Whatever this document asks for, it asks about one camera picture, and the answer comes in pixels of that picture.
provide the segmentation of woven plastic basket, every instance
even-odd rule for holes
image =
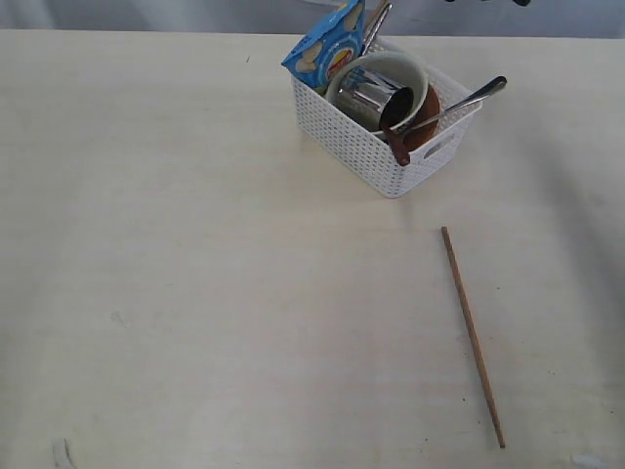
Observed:
[[[371,52],[400,51],[378,40]],[[464,86],[426,65],[430,83],[437,91],[440,107],[447,108],[469,96]],[[481,103],[445,117],[431,140],[410,153],[411,162],[401,167],[389,147],[359,124],[330,105],[323,97],[296,78],[292,79],[300,128],[319,142],[364,182],[388,198],[397,198],[432,176],[453,158],[473,114]]]

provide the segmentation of table surface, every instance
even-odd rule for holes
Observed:
[[[296,40],[0,31],[0,467],[623,467],[625,42],[392,38],[510,87],[386,200]]]

